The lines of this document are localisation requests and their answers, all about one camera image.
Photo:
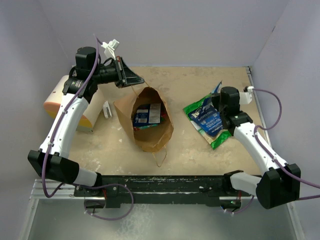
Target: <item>lavender wall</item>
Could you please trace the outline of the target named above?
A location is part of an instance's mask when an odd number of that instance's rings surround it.
[[[36,0],[0,1],[0,234],[17,239],[36,174],[27,160],[53,120],[43,109],[70,63]]]
[[[92,34],[131,66],[249,66],[288,0],[39,0],[71,63]]]
[[[302,178],[320,184],[320,1],[291,0],[253,65],[256,87],[278,94],[283,114],[269,131],[274,149],[301,168]],[[258,94],[264,119],[271,126],[279,112],[272,97]],[[304,184],[301,196],[319,194]],[[308,239],[319,239],[319,199],[296,202]]]

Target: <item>white clip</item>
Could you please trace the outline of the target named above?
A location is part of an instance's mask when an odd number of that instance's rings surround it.
[[[112,41],[110,41],[109,43],[103,42],[101,47],[105,48],[104,50],[104,55],[106,56],[106,58],[112,58],[113,60],[116,60],[116,56],[115,56],[115,50],[118,47],[119,42],[115,39],[113,39]]]
[[[248,87],[247,87],[247,91],[248,91],[249,93],[252,93],[252,92],[254,91],[254,89],[255,89],[255,87],[253,87],[253,86],[248,86]]]

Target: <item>table surface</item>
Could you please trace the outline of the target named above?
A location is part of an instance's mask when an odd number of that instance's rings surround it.
[[[260,174],[249,153],[234,137],[213,150],[183,111],[210,93],[220,81],[222,86],[243,91],[250,85],[245,67],[132,67],[132,70],[160,90],[168,102],[174,131],[166,145],[167,157],[162,166],[157,167],[152,153],[136,146],[121,127],[113,102],[132,89],[118,89],[112,83],[99,86],[110,103],[112,118],[105,119],[101,113],[93,132],[77,131],[70,160],[102,175],[223,175],[235,170]],[[254,99],[251,104],[241,106],[241,110],[256,125],[261,124]],[[155,155],[160,163],[165,151],[162,149]]]

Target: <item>green chip bag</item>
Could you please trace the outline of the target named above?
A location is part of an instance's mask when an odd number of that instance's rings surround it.
[[[222,82],[210,94],[183,109],[194,128],[205,138],[213,150],[231,136],[228,130],[223,129],[220,114],[211,102],[211,94],[218,93],[221,86]]]

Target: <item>black metal base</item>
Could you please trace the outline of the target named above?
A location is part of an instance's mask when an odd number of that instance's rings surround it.
[[[127,186],[134,197],[135,204],[203,204],[208,207],[234,209],[237,190],[224,184],[225,176],[118,176],[103,175],[102,185],[122,184]],[[106,208],[119,208],[121,204],[131,203],[129,193],[122,187],[107,187]],[[75,189],[75,197],[104,197],[102,189]],[[220,201],[220,197],[234,199]]]

